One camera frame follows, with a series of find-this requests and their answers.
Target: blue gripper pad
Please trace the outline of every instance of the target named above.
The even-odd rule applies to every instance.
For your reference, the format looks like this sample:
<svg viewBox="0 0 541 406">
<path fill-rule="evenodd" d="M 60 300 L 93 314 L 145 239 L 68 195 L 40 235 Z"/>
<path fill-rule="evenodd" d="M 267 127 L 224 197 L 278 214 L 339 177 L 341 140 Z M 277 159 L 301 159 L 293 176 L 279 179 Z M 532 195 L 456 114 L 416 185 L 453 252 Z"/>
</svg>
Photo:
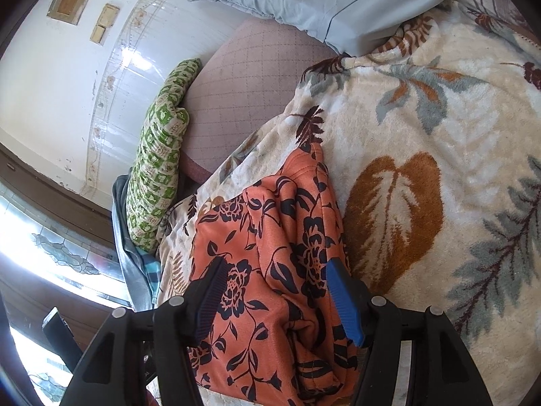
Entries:
<svg viewBox="0 0 541 406">
<path fill-rule="evenodd" d="M 361 313 L 355 304 L 355 293 L 351 285 L 352 278 L 339 259 L 331 259 L 326 268 L 327 286 L 346 336 L 356 346 L 362 346 L 364 333 L 361 326 Z"/>
</svg>

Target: yellowed wall switch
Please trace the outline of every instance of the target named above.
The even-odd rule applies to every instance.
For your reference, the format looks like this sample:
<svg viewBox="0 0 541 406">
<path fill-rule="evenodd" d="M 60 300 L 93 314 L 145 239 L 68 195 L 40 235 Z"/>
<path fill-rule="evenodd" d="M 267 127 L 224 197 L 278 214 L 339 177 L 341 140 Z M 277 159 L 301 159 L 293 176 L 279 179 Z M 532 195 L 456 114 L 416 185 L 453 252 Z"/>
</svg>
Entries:
<svg viewBox="0 0 541 406">
<path fill-rule="evenodd" d="M 92 36 L 90 37 L 90 41 L 96 44 L 100 44 L 104 34 L 105 28 L 96 24 L 96 26 L 94 27 L 94 31 L 92 32 Z"/>
<path fill-rule="evenodd" d="M 102 10 L 101 15 L 98 18 L 98 24 L 104 28 L 111 27 L 115 22 L 116 16 L 118 15 L 119 7 L 106 4 Z"/>
</svg>

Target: silver screw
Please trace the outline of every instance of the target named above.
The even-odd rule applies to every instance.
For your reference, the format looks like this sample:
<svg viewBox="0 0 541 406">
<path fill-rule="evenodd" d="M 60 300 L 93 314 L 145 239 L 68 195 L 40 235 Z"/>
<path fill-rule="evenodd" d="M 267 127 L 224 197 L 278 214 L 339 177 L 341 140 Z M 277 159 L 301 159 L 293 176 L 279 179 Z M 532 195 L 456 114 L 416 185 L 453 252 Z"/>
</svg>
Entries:
<svg viewBox="0 0 541 406">
<path fill-rule="evenodd" d="M 114 318 L 120 319 L 122 316 L 126 314 L 126 309 L 124 307 L 118 307 L 117 309 L 113 310 L 113 313 L 111 313 Z"/>
<path fill-rule="evenodd" d="M 387 303 L 387 300 L 383 296 L 374 296 L 372 298 L 372 304 L 377 307 L 382 307 Z"/>
<path fill-rule="evenodd" d="M 436 307 L 434 305 L 431 305 L 430 306 L 430 312 L 434 315 L 434 316 L 441 316 L 443 314 L 443 310 L 440 308 L 440 307 Z"/>
<path fill-rule="evenodd" d="M 184 303 L 184 298 L 182 296 L 173 296 L 169 300 L 169 305 L 172 307 L 178 307 Z"/>
</svg>

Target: white leaf print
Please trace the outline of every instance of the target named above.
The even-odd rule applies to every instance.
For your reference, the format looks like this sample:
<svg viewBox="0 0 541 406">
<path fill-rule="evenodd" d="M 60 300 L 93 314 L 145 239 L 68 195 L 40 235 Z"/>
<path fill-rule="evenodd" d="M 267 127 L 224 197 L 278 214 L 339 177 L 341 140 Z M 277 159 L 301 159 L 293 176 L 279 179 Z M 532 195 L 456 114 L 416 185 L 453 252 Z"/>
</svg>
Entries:
<svg viewBox="0 0 541 406">
<path fill-rule="evenodd" d="M 434 136 L 446 215 L 473 222 L 483 217 L 499 192 L 493 180 L 502 162 L 492 155 L 500 137 L 494 129 L 499 112 L 492 107 L 494 92 L 488 84 L 446 94 L 447 118 Z"/>
<path fill-rule="evenodd" d="M 412 229 L 411 208 L 418 206 L 410 180 L 396 171 L 382 171 L 375 178 L 380 182 L 371 192 L 367 210 L 370 211 L 372 232 L 364 243 L 366 255 L 363 271 L 378 281 L 396 248 L 399 236 L 408 242 Z"/>
</svg>

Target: blanket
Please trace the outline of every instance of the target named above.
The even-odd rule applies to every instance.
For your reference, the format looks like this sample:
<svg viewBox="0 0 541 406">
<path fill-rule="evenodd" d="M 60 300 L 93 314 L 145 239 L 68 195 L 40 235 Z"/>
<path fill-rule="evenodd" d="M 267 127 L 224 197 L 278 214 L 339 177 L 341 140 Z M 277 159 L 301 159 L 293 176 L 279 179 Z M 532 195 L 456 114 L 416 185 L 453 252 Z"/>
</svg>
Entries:
<svg viewBox="0 0 541 406">
<path fill-rule="evenodd" d="M 187 286 L 199 216 L 320 143 L 352 274 L 402 308 L 443 308 L 494 405 L 517 405 L 541 370 L 540 61 L 535 43 L 446 0 L 372 54 L 313 67 L 170 214 L 159 302 Z"/>
<path fill-rule="evenodd" d="M 209 335 L 190 350 L 197 382 L 263 405 L 332 405 L 358 379 L 357 349 L 326 289 L 346 263 L 342 217 L 318 143 L 201 218 L 190 281 L 229 267 Z"/>
</svg>

